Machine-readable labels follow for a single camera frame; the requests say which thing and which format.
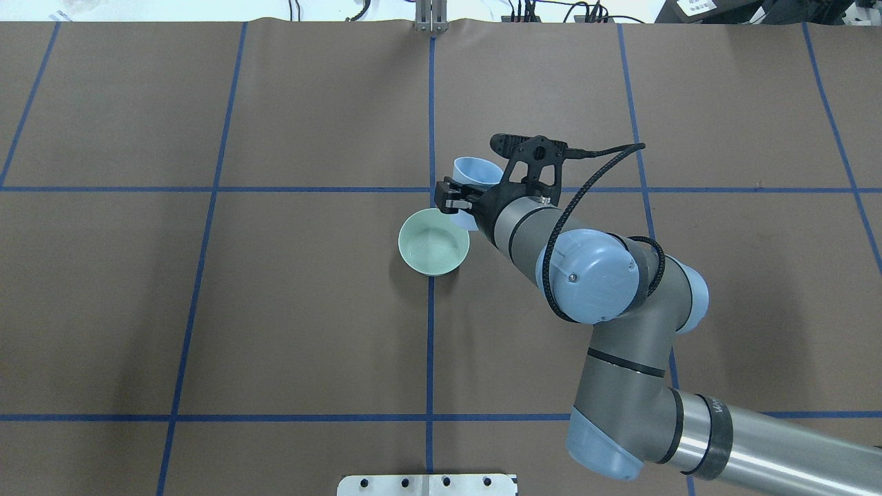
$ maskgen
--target white metal plate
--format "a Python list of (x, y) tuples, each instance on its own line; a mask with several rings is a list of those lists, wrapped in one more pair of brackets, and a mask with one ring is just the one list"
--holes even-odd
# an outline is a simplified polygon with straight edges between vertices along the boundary
[(518, 476), (505, 474), (348, 476), (337, 496), (517, 496)]

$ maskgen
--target black rubber ring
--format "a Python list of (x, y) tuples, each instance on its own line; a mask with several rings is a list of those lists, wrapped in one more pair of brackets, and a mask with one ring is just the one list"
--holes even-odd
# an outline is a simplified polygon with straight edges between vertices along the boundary
[(707, 451), (701, 458), (699, 466), (690, 472), (681, 472), (686, 476), (695, 476), (704, 480), (714, 480), (720, 476), (729, 456), (732, 454), (732, 442), (735, 432), (732, 428), (732, 414), (726, 404), (710, 396), (696, 395), (704, 400), (707, 411), (711, 414), (711, 433), (707, 440)]
[(683, 398), (680, 397), (680, 393), (676, 389), (671, 389), (670, 392), (674, 394), (674, 404), (676, 405), (676, 426), (674, 427), (674, 439), (670, 441), (668, 453), (665, 453), (661, 460), (656, 462), (660, 465), (670, 462), (670, 459), (676, 453), (676, 449), (680, 447), (680, 440), (683, 438)]
[(618, 365), (620, 367), (633, 370), (635, 372), (645, 373), (646, 375), (652, 375), (655, 377), (664, 377), (664, 370), (662, 369), (656, 369), (655, 367), (650, 367), (648, 365), (638, 364), (637, 362), (632, 362), (631, 360), (626, 360), (621, 357), (616, 357), (615, 355), (610, 355), (609, 353), (604, 353), (602, 351), (599, 351), (598, 349), (589, 348), (588, 356), (597, 358), (598, 360), (603, 360), (604, 362), (608, 362), (613, 365)]
[(542, 210), (548, 210), (549, 208), (557, 208), (557, 207), (549, 205), (547, 207), (539, 207), (539, 208), (536, 208), (535, 210), (530, 210), (529, 212), (527, 212), (527, 215), (524, 215), (523, 217), (520, 218), (520, 220), (518, 220), (517, 224), (514, 224), (514, 227), (512, 228), (512, 233), (511, 233), (511, 235), (508, 236), (508, 259), (509, 260), (514, 260), (514, 257), (512, 257), (512, 243), (514, 243), (514, 235), (517, 234), (518, 229), (520, 229), (520, 224), (523, 224), (525, 220), (529, 219), (536, 212), (541, 212)]

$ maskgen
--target horizontal blue line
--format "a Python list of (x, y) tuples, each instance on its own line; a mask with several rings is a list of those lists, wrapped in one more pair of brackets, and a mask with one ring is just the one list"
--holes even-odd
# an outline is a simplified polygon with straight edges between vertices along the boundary
[(436, 422), (531, 422), (569, 420), (569, 413), (450, 413), (432, 416)]
[[(330, 192), (330, 193), (425, 193), (426, 187), (350, 187), (350, 186), (220, 186), (219, 192)], [(577, 187), (562, 188), (563, 192), (576, 192)], [(715, 186), (676, 187), (655, 186), (651, 193), (849, 193), (851, 188), (728, 188)], [(211, 192), (212, 186), (3, 186), (0, 192)], [(639, 193), (639, 187), (595, 187), (597, 193)], [(882, 188), (857, 188), (860, 193), (882, 193)]]
[(427, 187), (221, 186), (219, 192), (425, 193)]
[(168, 415), (7, 413), (0, 422), (168, 422)]
[(763, 411), (775, 418), (882, 418), (882, 410), (863, 411)]
[[(828, 411), (762, 411), (775, 418), (882, 418), (882, 410), (828, 410)], [(125, 414), (64, 414), (64, 413), (8, 413), (0, 414), (0, 422), (168, 422), (169, 415)], [(178, 415), (178, 422), (560, 422), (570, 419), (569, 413), (423, 413), (390, 414), (219, 414)]]

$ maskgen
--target white label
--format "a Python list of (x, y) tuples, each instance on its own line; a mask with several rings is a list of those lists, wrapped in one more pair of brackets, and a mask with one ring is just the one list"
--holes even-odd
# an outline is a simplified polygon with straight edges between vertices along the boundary
[(676, 0), (676, 4), (689, 16), (697, 16), (716, 8), (712, 0)]

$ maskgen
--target vertical blue line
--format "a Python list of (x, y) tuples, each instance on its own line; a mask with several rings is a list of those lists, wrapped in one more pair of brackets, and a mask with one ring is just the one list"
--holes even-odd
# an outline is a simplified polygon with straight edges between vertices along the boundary
[(863, 209), (863, 201), (861, 200), (861, 193), (857, 190), (857, 181), (855, 180), (855, 174), (851, 170), (851, 163), (848, 161), (848, 156), (845, 153), (845, 145), (842, 144), (842, 137), (839, 134), (839, 126), (836, 125), (836, 119), (833, 118), (833, 111), (830, 109), (830, 101), (826, 97), (824, 83), (821, 82), (821, 73), (818, 70), (818, 60), (815, 58), (815, 47), (811, 43), (811, 36), (809, 35), (809, 25), (807, 23), (803, 23), (803, 36), (805, 37), (805, 47), (809, 50), (811, 69), (815, 73), (815, 83), (817, 83), (818, 85), (818, 93), (820, 93), (821, 102), (824, 103), (824, 111), (827, 114), (827, 120), (830, 122), (830, 128), (833, 130), (833, 137), (836, 139), (836, 147), (839, 148), (839, 156), (842, 159), (842, 167), (845, 168), (845, 174), (846, 176), (848, 176), (848, 183), (851, 185), (851, 191), (855, 195), (857, 212), (861, 215), (863, 229), (867, 232), (867, 237), (870, 239), (870, 248), (873, 251), (873, 257), (876, 258), (876, 267), (882, 274), (882, 256), (879, 256), (879, 248), (876, 245), (876, 237), (873, 236), (873, 229), (870, 225), (870, 219), (867, 217), (867, 212)]
[[(435, 37), (429, 39), (429, 207), (435, 206)], [(429, 277), (426, 319), (426, 472), (435, 471), (435, 278)]]
[(239, 69), (242, 66), (242, 52), (245, 47), (245, 34), (248, 32), (248, 23), (242, 23), (242, 32), (239, 34), (239, 50), (235, 56), (235, 68), (233, 69), (233, 81), (230, 84), (229, 99), (227, 101), (227, 114), (224, 117), (223, 132), (220, 135), (220, 146), (218, 149), (218, 161), (214, 168), (214, 182), (212, 186), (212, 197), (208, 202), (208, 214), (206, 215), (206, 226), (202, 234), (202, 246), (199, 249), (199, 262), (196, 266), (196, 279), (193, 283), (193, 294), (190, 300), (190, 312), (187, 316), (187, 327), (183, 334), (183, 346), (181, 349), (181, 361), (177, 369), (177, 379), (175, 381), (175, 394), (172, 398), (171, 416), (168, 419), (168, 429), (166, 431), (165, 448), (162, 451), (162, 464), (160, 466), (159, 482), (156, 485), (156, 494), (161, 496), (165, 492), (166, 475), (168, 474), (168, 462), (171, 459), (172, 442), (175, 438), (175, 427), (177, 425), (177, 412), (181, 404), (181, 391), (183, 389), (183, 377), (187, 369), (187, 356), (190, 354), (190, 343), (193, 336), (193, 324), (196, 321), (196, 307), (199, 300), (199, 291), (202, 288), (202, 273), (206, 266), (206, 252), (208, 250), (208, 239), (212, 232), (212, 223), (214, 220), (214, 207), (217, 204), (218, 188), (221, 183), (221, 170), (223, 169), (223, 158), (227, 148), (227, 136), (229, 134), (229, 123), (233, 116), (233, 105), (235, 103), (235, 90), (239, 82)]
[(49, 54), (52, 53), (52, 47), (55, 46), (55, 40), (58, 38), (58, 30), (61, 29), (61, 23), (56, 22), (55, 28), (52, 30), (52, 36), (49, 37), (49, 45), (46, 47), (46, 53), (43, 54), (43, 60), (40, 62), (40, 69), (37, 71), (37, 77), (34, 79), (34, 85), (31, 86), (31, 93), (27, 96), (25, 109), (21, 112), (19, 119), (19, 127), (15, 129), (12, 136), (12, 143), (9, 146), (9, 153), (6, 154), (6, 162), (3, 164), (3, 171), (0, 172), (0, 187), (6, 181), (6, 174), (9, 173), (9, 167), (12, 165), (12, 157), (15, 155), (15, 149), (19, 146), (21, 132), (25, 130), (25, 122), (27, 115), (31, 113), (31, 105), (34, 103), (34, 97), (37, 95), (37, 89), (40, 87), (40, 81), (43, 79), (43, 73), (46, 71), (46, 65), (49, 64)]
[[(622, 25), (616, 25), (618, 29), (618, 47), (622, 52), (622, 73), (624, 74), (624, 89), (628, 96), (628, 110), (631, 112), (631, 133), (634, 142), (640, 142), (640, 131), (637, 126), (637, 110), (634, 108), (634, 93), (631, 88), (631, 72), (628, 70), (628, 52), (624, 45), (624, 30)], [(643, 195), (643, 211), (647, 217), (647, 230), (650, 237), (655, 237), (655, 224), (653, 222), (652, 207), (649, 204), (649, 185), (647, 183), (647, 172), (643, 166), (643, 152), (637, 152), (637, 170), (640, 173), (640, 192)], [(680, 388), (680, 376), (676, 370), (676, 358), (674, 358), (674, 350), (671, 349), (668, 358), (668, 368), (670, 369), (670, 381), (674, 389)]]

